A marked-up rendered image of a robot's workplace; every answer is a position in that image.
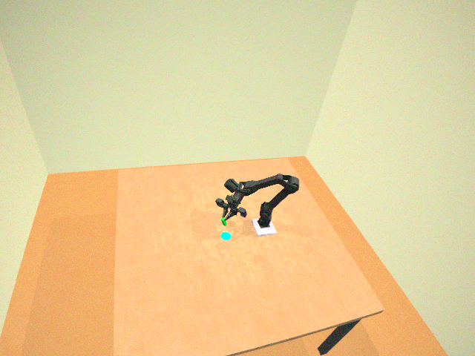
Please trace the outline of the cyan circle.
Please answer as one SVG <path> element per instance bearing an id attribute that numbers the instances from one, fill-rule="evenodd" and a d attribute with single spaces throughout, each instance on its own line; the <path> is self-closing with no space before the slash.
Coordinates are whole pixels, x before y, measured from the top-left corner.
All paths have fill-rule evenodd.
<path id="1" fill-rule="evenodd" d="M 228 232 L 223 232 L 223 233 L 220 235 L 220 237 L 221 237 L 222 240 L 230 240 L 231 234 L 228 233 Z"/>

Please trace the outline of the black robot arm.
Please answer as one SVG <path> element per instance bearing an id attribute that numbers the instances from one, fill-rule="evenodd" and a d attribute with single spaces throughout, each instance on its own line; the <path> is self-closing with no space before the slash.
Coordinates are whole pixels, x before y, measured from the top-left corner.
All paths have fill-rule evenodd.
<path id="1" fill-rule="evenodd" d="M 285 180 L 288 180 L 287 182 Z M 283 175 L 283 174 L 277 174 L 272 177 L 267 177 L 265 179 L 261 179 L 258 181 L 250 180 L 246 182 L 239 182 L 237 183 L 233 178 L 228 179 L 224 183 L 224 187 L 227 188 L 230 192 L 238 195 L 241 199 L 244 198 L 244 196 L 249 196 L 253 193 L 255 193 L 257 190 L 266 188 L 272 185 L 282 185 L 284 188 L 269 202 L 264 201 L 263 204 L 261 204 L 261 209 L 260 209 L 260 218 L 258 220 L 258 225 L 261 228 L 270 228 L 270 223 L 272 221 L 272 211 L 273 209 L 280 204 L 287 196 L 290 194 L 294 194 L 300 189 L 300 180 L 297 177 L 291 176 L 291 175 Z M 242 188 L 243 186 L 243 188 Z M 231 203 L 234 203 L 236 206 L 237 203 L 239 203 L 240 198 L 239 197 L 233 197 L 234 195 L 231 194 L 229 196 L 227 194 L 225 200 L 228 202 L 230 201 Z"/>

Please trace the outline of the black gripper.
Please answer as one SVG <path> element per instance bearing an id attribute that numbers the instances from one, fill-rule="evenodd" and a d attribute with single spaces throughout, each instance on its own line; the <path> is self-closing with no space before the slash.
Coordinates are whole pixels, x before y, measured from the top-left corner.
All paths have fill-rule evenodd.
<path id="1" fill-rule="evenodd" d="M 233 197 L 235 197 L 235 198 L 236 198 L 236 197 L 239 197 L 239 196 L 236 195 L 236 194 L 233 194 L 233 195 L 234 195 Z M 240 197 L 239 197 L 239 198 L 240 198 Z M 246 215 L 247 215 L 246 209 L 245 209 L 245 208 L 241 208 L 241 207 L 238 208 L 239 204 L 241 204 L 241 200 L 242 200 L 242 199 L 240 198 L 239 203 L 237 203 L 236 206 L 234 205 L 234 203 L 231 203 L 230 201 L 228 201 L 228 202 L 227 202 L 228 204 L 227 204 L 227 203 L 224 202 L 224 200 L 222 200 L 222 199 L 220 199 L 220 198 L 217 198 L 217 199 L 215 200 L 215 202 L 217 203 L 217 206 L 223 208 L 223 215 L 222 215 L 222 217 L 223 217 L 223 218 L 226 217 L 224 221 L 227 221 L 229 218 L 231 218 L 231 217 L 233 217 L 233 216 L 235 216 L 235 215 L 237 216 L 237 213 L 238 213 L 238 212 L 240 213 L 240 215 L 241 215 L 242 217 L 246 218 Z M 230 208 L 230 212 L 228 211 L 229 208 Z M 229 213 L 228 213 L 228 212 L 229 212 Z M 228 215 L 227 215 L 227 214 L 228 214 Z M 226 215 L 227 215 L 227 216 L 226 216 Z"/>

